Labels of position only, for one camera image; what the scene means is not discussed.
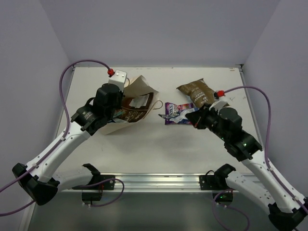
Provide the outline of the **light blue snack bag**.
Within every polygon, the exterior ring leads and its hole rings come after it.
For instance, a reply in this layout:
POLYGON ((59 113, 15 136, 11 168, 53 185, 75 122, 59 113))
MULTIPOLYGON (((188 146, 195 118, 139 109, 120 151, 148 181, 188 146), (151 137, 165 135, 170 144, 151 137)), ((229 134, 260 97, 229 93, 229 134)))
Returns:
POLYGON ((204 82, 203 79, 181 85, 177 87, 177 90, 191 100, 190 103, 178 105, 179 109, 200 109, 204 105, 207 108, 210 108, 214 103, 217 103, 214 106, 218 109, 229 106, 227 102, 218 103, 218 101, 214 98, 215 92, 204 82))

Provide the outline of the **purple pink candy bag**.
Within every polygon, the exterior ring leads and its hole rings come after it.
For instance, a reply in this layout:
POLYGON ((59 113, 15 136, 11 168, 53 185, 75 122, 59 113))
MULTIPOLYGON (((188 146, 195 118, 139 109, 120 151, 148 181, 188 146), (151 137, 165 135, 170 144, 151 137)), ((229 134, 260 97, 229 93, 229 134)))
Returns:
POLYGON ((176 105, 174 103, 165 103, 165 125, 190 125, 191 122, 187 119, 186 114, 196 111, 197 108, 193 103, 176 105))

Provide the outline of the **brown kettle chips bag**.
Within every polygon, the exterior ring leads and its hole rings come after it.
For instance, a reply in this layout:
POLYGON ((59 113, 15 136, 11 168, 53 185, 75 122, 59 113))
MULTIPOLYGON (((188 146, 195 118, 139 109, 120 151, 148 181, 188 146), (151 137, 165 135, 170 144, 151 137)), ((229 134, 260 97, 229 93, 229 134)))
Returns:
POLYGON ((138 122, 145 117, 152 104, 154 93, 150 92, 138 97, 125 97, 122 100, 121 109, 117 118, 129 123, 138 122))

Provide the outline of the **beige paper bag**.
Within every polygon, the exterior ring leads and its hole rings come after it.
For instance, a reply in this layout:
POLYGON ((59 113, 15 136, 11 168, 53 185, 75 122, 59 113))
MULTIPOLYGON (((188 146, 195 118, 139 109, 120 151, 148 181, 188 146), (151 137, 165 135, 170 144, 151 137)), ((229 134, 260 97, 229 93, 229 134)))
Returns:
POLYGON ((102 135, 109 135, 117 130, 127 128, 129 126, 135 125, 141 121, 143 121, 151 111, 153 110, 158 110, 163 107, 163 102, 158 99, 158 94, 159 92, 155 90, 154 88, 150 87, 148 82, 146 81, 146 78, 144 76, 139 76, 136 78, 133 78, 129 81, 129 83, 125 86, 124 88, 124 98, 125 97, 138 97, 144 94, 148 94, 150 92, 154 93, 153 101, 152 104, 150 105, 149 110, 147 111, 146 115, 144 118, 139 120, 138 122, 134 123, 114 123, 111 121, 108 123, 106 126, 100 129, 100 133, 102 135))

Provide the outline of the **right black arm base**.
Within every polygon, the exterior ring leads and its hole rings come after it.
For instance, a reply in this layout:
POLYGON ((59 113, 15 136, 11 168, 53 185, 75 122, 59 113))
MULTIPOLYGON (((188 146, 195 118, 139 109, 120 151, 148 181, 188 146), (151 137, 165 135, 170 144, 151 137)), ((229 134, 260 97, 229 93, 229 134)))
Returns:
MULTIPOLYGON (((227 189, 228 187, 220 182, 219 177, 215 176, 213 170, 207 171, 205 174, 199 176, 200 189, 203 191, 213 191, 212 197, 215 198, 220 191, 227 189)), ((220 194, 215 202, 219 205, 229 206, 233 202, 232 190, 220 194)))

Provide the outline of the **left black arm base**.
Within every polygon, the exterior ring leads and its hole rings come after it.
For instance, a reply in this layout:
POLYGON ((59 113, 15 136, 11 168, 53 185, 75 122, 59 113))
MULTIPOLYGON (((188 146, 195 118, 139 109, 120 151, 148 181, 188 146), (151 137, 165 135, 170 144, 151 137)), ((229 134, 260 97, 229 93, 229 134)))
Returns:
POLYGON ((85 204, 99 202, 103 197, 104 190, 113 190, 115 175, 93 176, 86 186, 76 186, 73 190, 82 190, 81 199, 85 204))

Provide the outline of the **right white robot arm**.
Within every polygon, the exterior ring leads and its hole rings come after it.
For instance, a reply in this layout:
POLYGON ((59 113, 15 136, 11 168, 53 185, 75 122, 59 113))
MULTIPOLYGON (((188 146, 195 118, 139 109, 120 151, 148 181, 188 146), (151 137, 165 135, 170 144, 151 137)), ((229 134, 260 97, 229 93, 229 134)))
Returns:
POLYGON ((308 199, 293 187, 266 157, 260 143, 242 128, 242 118, 231 107, 216 110, 204 105, 188 113, 197 129, 209 129, 223 142, 227 152, 246 166, 259 180, 257 185, 225 164, 215 172, 220 189, 235 189, 259 205, 280 231, 293 231, 308 215, 308 199))

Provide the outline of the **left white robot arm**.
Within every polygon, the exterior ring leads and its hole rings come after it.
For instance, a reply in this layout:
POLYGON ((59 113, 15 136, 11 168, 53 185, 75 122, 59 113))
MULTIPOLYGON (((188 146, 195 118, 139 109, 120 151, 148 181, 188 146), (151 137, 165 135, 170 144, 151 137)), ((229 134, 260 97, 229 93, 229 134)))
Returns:
POLYGON ((19 185, 38 205, 47 204, 58 192, 74 187, 95 189, 100 172, 91 164, 83 164, 69 177, 56 175, 61 163, 83 142, 107 125, 120 108, 124 84, 106 83, 95 97, 68 119, 66 129, 41 154, 27 164, 16 164, 12 172, 19 185))

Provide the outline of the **dark blue snack packet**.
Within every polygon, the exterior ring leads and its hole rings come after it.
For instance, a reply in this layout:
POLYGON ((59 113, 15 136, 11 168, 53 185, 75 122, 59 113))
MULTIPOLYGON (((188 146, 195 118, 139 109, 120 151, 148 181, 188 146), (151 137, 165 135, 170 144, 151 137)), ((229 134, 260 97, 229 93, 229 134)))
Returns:
POLYGON ((128 110, 126 109, 116 110, 112 118, 112 121, 114 123, 121 123, 121 124, 128 123, 127 115, 128 115, 128 110))

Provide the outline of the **aluminium mounting rail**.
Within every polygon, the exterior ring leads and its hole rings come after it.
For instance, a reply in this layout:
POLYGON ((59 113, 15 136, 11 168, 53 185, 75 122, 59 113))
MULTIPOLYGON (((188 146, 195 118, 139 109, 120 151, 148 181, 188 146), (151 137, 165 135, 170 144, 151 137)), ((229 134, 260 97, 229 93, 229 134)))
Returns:
MULTIPOLYGON (((58 181, 58 191, 73 189, 76 186, 86 186, 93 176, 106 175, 103 173, 90 173, 88 170, 78 169, 76 171, 56 172, 51 177, 52 180, 58 181)), ((124 182, 125 188, 162 188, 181 190, 198 188, 199 176, 195 174, 115 174, 115 179, 124 182)), ((220 179, 221 183, 226 185, 225 179, 220 179)))

